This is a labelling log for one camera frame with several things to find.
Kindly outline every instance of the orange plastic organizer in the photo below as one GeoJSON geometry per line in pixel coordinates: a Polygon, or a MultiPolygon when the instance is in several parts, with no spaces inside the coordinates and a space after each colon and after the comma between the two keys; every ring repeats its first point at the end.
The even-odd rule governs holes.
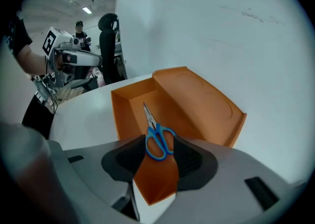
{"type": "MultiPolygon", "coordinates": [[[[187,67],[155,71],[152,78],[113,90],[111,95],[119,140],[147,134],[143,102],[156,122],[180,137],[228,147],[234,145],[246,118],[229,98],[187,67]]],[[[176,192],[176,162],[172,155],[159,162],[146,154],[134,180],[149,205],[159,202],[176,192]]]]}

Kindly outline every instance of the white table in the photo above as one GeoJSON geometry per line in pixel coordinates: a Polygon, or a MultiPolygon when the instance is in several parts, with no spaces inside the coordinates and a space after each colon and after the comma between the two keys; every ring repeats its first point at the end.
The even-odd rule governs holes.
{"type": "Polygon", "coordinates": [[[151,74],[94,89],[58,106],[49,139],[63,150],[90,147],[117,140],[110,92],[151,78],[151,74]]]}

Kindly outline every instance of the person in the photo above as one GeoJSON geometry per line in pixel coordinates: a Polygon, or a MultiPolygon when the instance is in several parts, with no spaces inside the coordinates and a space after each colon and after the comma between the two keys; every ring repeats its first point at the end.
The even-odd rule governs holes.
{"type": "MultiPolygon", "coordinates": [[[[7,27],[5,27],[4,40],[7,43],[11,54],[13,54],[15,60],[22,68],[24,73],[30,75],[45,74],[45,56],[38,55],[31,50],[30,44],[32,43],[32,40],[26,31],[21,11],[18,11],[7,24],[7,27]]],[[[23,104],[24,106],[28,105],[26,111],[24,111],[24,116],[22,114],[20,115],[20,118],[23,116],[22,124],[37,130],[46,139],[48,139],[54,115],[50,113],[47,107],[39,103],[37,97],[34,95],[34,84],[29,79],[25,79],[25,74],[23,75],[19,73],[20,70],[15,66],[16,63],[11,61],[11,59],[5,59],[6,57],[9,58],[9,54],[10,53],[7,52],[3,53],[4,59],[2,58],[1,60],[6,60],[5,65],[11,69],[12,76],[8,81],[14,81],[16,84],[12,85],[11,88],[6,92],[7,100],[12,101],[12,108],[1,106],[1,113],[3,114],[1,119],[10,123],[20,122],[16,114],[8,115],[10,114],[10,109],[13,110],[15,106],[21,107],[23,104]],[[18,91],[19,87],[23,87],[23,94],[20,94],[18,91]]],[[[56,65],[59,68],[61,68],[63,65],[61,54],[57,56],[56,65]]]]}
{"type": "MultiPolygon", "coordinates": [[[[88,35],[86,34],[86,32],[83,31],[83,22],[82,21],[78,21],[75,24],[75,34],[73,34],[72,36],[77,37],[77,38],[86,38],[88,35]]],[[[84,51],[88,51],[90,52],[90,47],[85,44],[84,47],[81,48],[84,51]]]]}

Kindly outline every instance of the cable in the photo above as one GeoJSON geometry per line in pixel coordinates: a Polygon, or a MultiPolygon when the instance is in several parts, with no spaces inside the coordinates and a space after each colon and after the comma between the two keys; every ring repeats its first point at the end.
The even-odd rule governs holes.
{"type": "Polygon", "coordinates": [[[57,111],[57,108],[58,108],[58,104],[57,104],[57,102],[55,101],[55,99],[53,98],[52,94],[50,93],[50,90],[48,89],[47,63],[48,63],[48,61],[47,61],[47,59],[46,59],[46,57],[45,57],[45,79],[46,79],[45,89],[46,89],[46,91],[48,92],[48,94],[49,94],[49,96],[50,96],[50,98],[51,98],[51,100],[52,100],[52,102],[53,102],[54,114],[55,114],[56,111],[57,111]]]}

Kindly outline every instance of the black slot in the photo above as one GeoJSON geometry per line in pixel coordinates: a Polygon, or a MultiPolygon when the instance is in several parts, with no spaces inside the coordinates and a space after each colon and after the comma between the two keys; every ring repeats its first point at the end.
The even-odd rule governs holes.
{"type": "Polygon", "coordinates": [[[275,194],[259,177],[253,177],[244,181],[246,185],[250,188],[264,211],[266,211],[278,202],[278,197],[275,196],[275,194]]]}
{"type": "Polygon", "coordinates": [[[81,159],[84,159],[84,157],[77,155],[77,156],[69,157],[68,161],[69,161],[69,163],[73,163],[73,162],[77,162],[81,159]]]}

